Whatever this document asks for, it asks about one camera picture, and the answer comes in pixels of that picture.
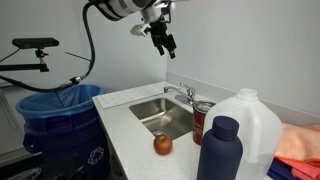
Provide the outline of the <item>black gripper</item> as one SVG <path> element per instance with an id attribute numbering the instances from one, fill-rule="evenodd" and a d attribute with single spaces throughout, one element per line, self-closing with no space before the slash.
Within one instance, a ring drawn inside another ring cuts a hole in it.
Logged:
<path id="1" fill-rule="evenodd" d="M 153 41 L 153 44 L 155 47 L 157 47 L 160 55 L 164 55 L 163 47 L 166 47 L 170 58 L 174 59 L 176 57 L 175 55 L 175 49 L 177 48 L 175 40 L 173 38 L 172 34 L 167 34 L 167 24 L 165 20 L 155 21 L 150 23 L 150 33 L 151 38 Z"/>

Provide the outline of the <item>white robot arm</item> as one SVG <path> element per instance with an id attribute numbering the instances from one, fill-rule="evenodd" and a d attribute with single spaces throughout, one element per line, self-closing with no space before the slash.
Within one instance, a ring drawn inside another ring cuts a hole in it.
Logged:
<path id="1" fill-rule="evenodd" d="M 86 11 L 94 6 L 107 19 L 119 21 L 131 14 L 140 12 L 142 24 L 135 25 L 130 33 L 136 36 L 151 34 L 153 45 L 160 55 L 167 49 L 171 59 L 176 57 L 175 43 L 172 34 L 167 33 L 167 25 L 171 22 L 171 13 L 175 3 L 182 0 L 88 0 L 83 8 L 83 20 L 86 21 Z"/>

